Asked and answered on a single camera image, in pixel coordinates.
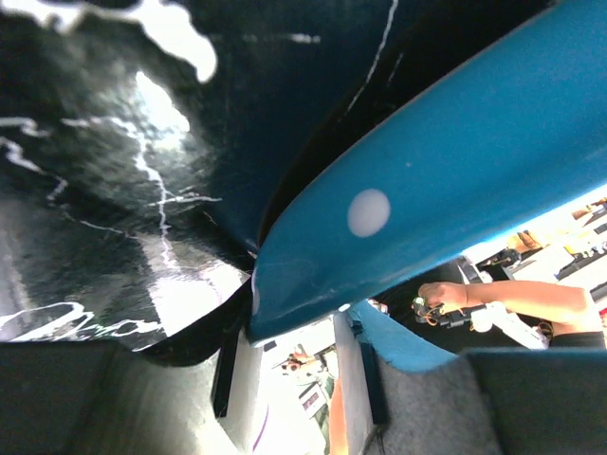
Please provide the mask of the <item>person forearm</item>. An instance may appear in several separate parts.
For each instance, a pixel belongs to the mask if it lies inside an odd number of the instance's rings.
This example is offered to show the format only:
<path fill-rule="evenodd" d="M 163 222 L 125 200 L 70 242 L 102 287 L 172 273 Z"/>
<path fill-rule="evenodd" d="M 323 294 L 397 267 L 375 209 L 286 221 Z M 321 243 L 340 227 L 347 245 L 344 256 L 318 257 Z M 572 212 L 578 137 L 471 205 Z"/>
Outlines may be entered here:
<path fill-rule="evenodd" d="M 467 305 L 500 302 L 514 313 L 551 323 L 554 336 L 602 330 L 588 291 L 547 282 L 502 281 L 466 285 Z"/>

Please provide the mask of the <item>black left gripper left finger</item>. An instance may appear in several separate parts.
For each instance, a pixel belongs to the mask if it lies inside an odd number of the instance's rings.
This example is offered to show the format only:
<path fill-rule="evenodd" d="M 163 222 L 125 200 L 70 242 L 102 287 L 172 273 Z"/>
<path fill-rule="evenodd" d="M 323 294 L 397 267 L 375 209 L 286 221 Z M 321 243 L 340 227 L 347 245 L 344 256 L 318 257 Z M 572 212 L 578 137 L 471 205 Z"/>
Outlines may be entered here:
<path fill-rule="evenodd" d="M 205 454 L 209 395 L 197 367 L 116 343 L 4 343 L 4 454 Z"/>

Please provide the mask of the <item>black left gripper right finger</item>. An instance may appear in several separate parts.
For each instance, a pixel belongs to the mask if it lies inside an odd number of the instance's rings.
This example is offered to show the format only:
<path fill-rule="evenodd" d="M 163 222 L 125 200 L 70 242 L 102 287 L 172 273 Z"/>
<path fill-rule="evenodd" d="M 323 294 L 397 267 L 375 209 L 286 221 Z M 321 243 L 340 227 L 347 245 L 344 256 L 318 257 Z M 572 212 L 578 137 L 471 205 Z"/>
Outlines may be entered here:
<path fill-rule="evenodd" d="M 423 373 L 382 368 L 372 454 L 603 454 L 606 354 L 472 351 Z"/>

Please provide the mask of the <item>blue polka dot plate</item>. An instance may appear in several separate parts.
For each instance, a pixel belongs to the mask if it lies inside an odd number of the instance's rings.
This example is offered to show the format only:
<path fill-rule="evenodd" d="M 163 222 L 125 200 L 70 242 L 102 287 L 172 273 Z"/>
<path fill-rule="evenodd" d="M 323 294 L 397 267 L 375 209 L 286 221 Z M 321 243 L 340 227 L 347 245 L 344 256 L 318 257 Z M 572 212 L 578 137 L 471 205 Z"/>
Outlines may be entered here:
<path fill-rule="evenodd" d="M 562 1 L 316 177 L 266 237 L 248 341 L 322 319 L 606 183 L 606 5 Z"/>

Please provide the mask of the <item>person hand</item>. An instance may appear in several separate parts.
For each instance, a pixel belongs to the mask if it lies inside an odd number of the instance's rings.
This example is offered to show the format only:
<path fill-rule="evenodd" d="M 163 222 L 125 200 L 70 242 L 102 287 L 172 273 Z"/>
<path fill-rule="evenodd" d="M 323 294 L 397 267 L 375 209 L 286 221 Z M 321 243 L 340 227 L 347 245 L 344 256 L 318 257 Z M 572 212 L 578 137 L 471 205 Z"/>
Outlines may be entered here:
<path fill-rule="evenodd" d="M 461 311 L 469 306 L 467 288 L 454 282 L 432 282 L 418 289 L 421 297 L 431 308 L 438 308 L 441 314 Z"/>

